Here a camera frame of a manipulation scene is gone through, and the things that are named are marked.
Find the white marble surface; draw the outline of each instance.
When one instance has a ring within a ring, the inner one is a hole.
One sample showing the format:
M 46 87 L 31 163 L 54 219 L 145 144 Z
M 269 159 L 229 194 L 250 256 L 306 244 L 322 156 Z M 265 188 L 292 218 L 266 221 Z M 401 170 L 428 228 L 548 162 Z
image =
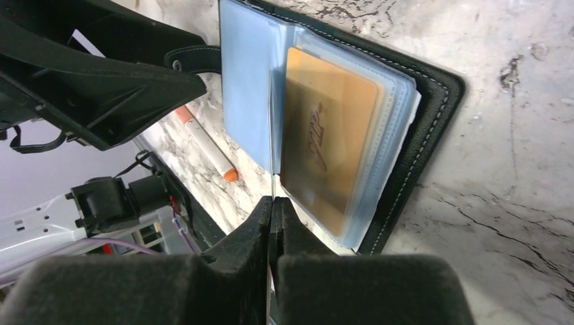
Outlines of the white marble surface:
M 477 324 L 574 324 L 574 3 L 274 1 L 466 78 L 467 98 L 384 253 L 446 259 Z M 135 4 L 149 17 L 219 42 L 211 0 Z M 190 108 L 240 181 L 223 181 L 174 116 L 145 136 L 229 232 L 271 193 L 271 180 L 222 128 L 221 79 L 203 77 L 210 92 Z

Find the orange marker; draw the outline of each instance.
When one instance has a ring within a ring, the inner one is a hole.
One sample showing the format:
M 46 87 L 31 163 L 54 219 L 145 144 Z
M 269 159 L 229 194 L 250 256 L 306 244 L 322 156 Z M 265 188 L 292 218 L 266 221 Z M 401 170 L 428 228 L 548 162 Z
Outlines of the orange marker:
M 226 181 L 236 181 L 238 178 L 237 171 L 217 147 L 215 142 L 209 137 L 209 134 L 207 134 L 194 118 L 192 113 L 185 106 L 182 106 L 175 110 L 175 114 L 185 127 L 190 130 L 192 137 L 197 141 L 201 150 L 207 155 L 207 158 L 209 158 L 219 174 L 225 178 Z

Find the purple wire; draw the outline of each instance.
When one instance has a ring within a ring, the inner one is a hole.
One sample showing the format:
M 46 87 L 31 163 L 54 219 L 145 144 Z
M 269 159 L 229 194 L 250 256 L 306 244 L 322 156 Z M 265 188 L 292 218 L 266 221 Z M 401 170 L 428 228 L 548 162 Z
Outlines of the purple wire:
M 126 240 L 121 239 L 111 239 L 111 238 L 82 238 L 80 239 L 81 242 L 90 242 L 90 243 L 97 243 L 97 244 L 115 244 L 120 246 L 125 246 L 127 248 L 131 248 L 135 251 L 142 252 L 149 255 L 157 255 L 158 252 L 149 249 L 148 247 L 143 247 L 138 244 L 134 244 L 132 242 L 127 242 Z
M 194 247 L 192 245 L 192 242 L 190 242 L 190 239 L 185 235 L 183 227 L 179 223 L 179 220 L 177 220 L 177 214 L 175 212 L 175 209 L 172 209 L 172 210 L 173 210 L 173 222 L 177 226 L 177 229 L 178 229 L 177 232 L 179 232 L 179 235 L 183 238 L 183 241 L 185 242 L 187 247 L 189 247 L 192 250 L 192 252 L 196 253 L 196 251 L 194 250 Z

